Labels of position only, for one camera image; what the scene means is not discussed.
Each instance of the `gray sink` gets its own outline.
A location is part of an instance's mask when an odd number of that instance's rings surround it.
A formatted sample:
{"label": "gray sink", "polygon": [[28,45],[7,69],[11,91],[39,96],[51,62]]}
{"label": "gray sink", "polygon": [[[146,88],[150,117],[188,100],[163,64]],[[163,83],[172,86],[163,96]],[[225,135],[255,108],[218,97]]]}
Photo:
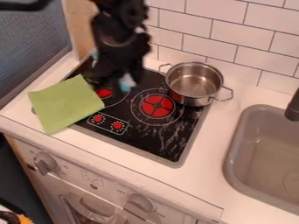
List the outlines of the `gray sink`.
{"label": "gray sink", "polygon": [[244,110],[224,163],[227,182],[240,193],[299,215],[299,122],[284,110]]}

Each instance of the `pot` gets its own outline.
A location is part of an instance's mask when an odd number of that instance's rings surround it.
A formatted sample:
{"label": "pot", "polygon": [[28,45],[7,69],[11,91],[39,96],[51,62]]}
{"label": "pot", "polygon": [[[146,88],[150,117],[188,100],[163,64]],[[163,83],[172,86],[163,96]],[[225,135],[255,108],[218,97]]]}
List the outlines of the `pot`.
{"label": "pot", "polygon": [[[185,62],[175,66],[164,64],[161,68],[172,66],[165,75],[166,84],[170,89],[171,98],[180,104],[203,107],[212,103],[227,102],[233,98],[233,90],[224,87],[222,73],[215,67],[201,62]],[[231,92],[231,96],[226,99],[217,98],[221,88]]]}

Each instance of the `green sponge cloth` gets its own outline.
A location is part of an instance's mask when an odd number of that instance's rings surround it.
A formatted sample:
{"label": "green sponge cloth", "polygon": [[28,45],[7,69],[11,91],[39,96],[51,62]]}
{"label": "green sponge cloth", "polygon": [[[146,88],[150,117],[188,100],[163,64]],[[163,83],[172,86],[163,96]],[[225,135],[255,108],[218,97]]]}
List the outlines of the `green sponge cloth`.
{"label": "green sponge cloth", "polygon": [[103,101],[80,75],[44,90],[30,92],[28,96],[47,134],[105,108]]}

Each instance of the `wall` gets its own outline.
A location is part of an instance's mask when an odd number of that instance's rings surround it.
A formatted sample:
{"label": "wall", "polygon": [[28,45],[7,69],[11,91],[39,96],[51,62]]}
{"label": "wall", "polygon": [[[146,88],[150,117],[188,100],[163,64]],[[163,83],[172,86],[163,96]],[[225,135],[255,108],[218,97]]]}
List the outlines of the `wall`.
{"label": "wall", "polygon": [[199,60],[228,79],[293,94],[299,0],[149,0],[152,59]]}

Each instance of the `pot handle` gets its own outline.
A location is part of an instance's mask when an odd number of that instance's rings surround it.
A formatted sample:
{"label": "pot handle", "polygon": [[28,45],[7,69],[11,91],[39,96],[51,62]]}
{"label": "pot handle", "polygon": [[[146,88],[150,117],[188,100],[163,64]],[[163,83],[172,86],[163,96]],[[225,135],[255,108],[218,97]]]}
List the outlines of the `pot handle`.
{"label": "pot handle", "polygon": [[162,68],[162,67],[166,67],[166,66],[171,66],[171,67],[172,67],[172,64],[167,63],[167,64],[163,64],[163,65],[159,66],[159,73],[160,73],[161,75],[164,75],[164,73],[161,72],[161,68]]}
{"label": "pot handle", "polygon": [[213,100],[215,100],[215,101],[218,101],[218,102],[228,102],[228,101],[232,100],[233,99],[233,90],[231,88],[229,88],[229,87],[223,87],[223,88],[225,88],[225,89],[227,89],[227,90],[229,90],[231,92],[231,96],[230,97],[228,97],[226,99],[223,99],[223,100],[217,99],[216,97],[211,97],[211,98]]}

